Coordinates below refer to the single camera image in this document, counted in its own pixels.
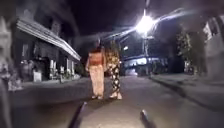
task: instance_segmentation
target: street light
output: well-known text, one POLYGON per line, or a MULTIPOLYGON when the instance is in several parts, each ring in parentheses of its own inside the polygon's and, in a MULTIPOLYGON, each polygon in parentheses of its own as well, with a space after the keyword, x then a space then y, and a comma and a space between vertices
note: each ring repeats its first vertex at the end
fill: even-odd
POLYGON ((143 17, 140 20, 140 22, 136 25, 135 30, 139 34, 147 35, 147 33, 153 28, 154 25, 155 21, 150 16, 146 16, 144 12, 143 17))
POLYGON ((128 46, 125 46, 125 47, 124 47, 124 51, 126 51, 126 50, 128 50, 128 46))

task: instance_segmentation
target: wall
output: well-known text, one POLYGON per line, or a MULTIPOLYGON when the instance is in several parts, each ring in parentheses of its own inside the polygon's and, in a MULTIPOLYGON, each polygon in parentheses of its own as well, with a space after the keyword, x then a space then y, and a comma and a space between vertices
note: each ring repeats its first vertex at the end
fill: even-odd
POLYGON ((204 29, 208 36, 205 46, 208 78, 215 81, 224 79, 224 42, 220 26, 217 20, 212 18, 204 29))

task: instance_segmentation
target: bright light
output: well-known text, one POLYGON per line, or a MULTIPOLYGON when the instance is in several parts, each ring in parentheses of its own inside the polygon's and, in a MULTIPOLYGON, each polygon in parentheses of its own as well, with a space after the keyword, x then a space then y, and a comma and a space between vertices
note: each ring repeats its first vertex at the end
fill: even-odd
POLYGON ((137 59, 137 63, 138 64, 146 64, 146 58, 140 58, 140 59, 137 59))
POLYGON ((124 51, 126 51, 126 50, 128 50, 128 46, 125 46, 125 47, 124 47, 124 51))
POLYGON ((140 34, 147 34, 154 26, 154 20, 150 16, 143 15, 140 22, 135 27, 140 34))

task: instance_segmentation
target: woman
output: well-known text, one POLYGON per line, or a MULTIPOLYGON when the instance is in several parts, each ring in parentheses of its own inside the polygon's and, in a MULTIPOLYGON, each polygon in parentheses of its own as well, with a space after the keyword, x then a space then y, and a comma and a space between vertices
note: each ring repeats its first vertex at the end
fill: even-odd
POLYGON ((100 46, 100 40, 98 40, 96 43, 95 49, 89 53, 86 70, 90 72, 90 77, 92 80, 92 98, 103 99, 106 58, 104 54, 104 48, 100 46))
POLYGON ((112 79, 113 93, 111 98, 122 99, 120 93, 120 80, 119 80, 119 70, 120 70, 120 59, 118 48, 115 42, 111 42, 111 48, 106 52, 107 58, 107 68, 109 69, 109 74, 112 79))

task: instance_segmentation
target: road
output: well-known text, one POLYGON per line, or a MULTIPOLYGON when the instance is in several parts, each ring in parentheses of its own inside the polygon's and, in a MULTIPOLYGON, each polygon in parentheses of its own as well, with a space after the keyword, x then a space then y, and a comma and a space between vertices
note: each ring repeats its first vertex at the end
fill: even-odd
POLYGON ((88 104, 82 113, 80 128, 144 128, 140 120, 142 109, 148 112, 157 128, 224 127, 223 111, 203 108, 147 78, 122 77, 123 100, 108 99, 111 90, 109 79, 105 81, 104 100, 88 99, 91 96, 90 79, 78 83, 90 95, 84 96, 82 88, 75 91, 77 95, 84 96, 80 99, 72 97, 74 100, 65 103, 15 107, 12 111, 14 128, 67 128, 82 101, 88 104))

